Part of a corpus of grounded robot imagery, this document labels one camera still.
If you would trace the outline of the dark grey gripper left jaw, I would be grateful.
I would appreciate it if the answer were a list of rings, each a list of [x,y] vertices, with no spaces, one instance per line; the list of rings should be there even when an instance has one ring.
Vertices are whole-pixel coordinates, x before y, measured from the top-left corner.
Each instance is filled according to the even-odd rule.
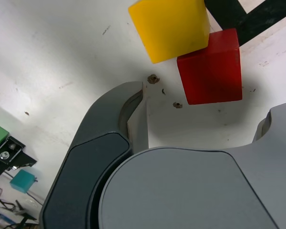
[[[102,190],[133,155],[128,120],[143,101],[142,82],[123,83],[97,99],[83,118],[40,213],[42,229],[96,229]]]

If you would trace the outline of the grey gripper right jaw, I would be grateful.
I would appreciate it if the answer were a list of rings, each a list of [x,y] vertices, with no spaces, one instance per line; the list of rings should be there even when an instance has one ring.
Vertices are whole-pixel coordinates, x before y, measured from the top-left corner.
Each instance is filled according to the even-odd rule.
[[[286,103],[251,144],[151,148],[119,165],[102,191],[102,229],[286,229]]]

